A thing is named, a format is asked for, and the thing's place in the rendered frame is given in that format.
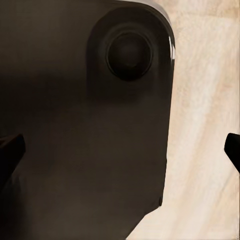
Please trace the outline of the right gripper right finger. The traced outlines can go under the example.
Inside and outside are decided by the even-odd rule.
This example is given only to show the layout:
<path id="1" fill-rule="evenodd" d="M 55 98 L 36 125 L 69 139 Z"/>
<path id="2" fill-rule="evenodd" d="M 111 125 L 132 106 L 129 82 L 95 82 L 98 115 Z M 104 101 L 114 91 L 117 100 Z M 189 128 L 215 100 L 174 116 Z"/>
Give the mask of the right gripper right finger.
<path id="1" fill-rule="evenodd" d="M 235 133 L 229 133 L 227 135 L 224 151 L 235 165 L 236 169 L 240 173 L 240 135 Z"/>

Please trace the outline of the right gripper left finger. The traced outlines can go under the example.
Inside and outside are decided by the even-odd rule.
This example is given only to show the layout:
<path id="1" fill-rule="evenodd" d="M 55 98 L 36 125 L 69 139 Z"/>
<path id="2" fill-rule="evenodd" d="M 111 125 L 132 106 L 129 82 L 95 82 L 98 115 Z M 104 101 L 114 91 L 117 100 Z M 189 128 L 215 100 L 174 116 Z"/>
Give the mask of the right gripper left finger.
<path id="1" fill-rule="evenodd" d="M 0 193 L 26 153 L 22 133 L 0 138 Z"/>

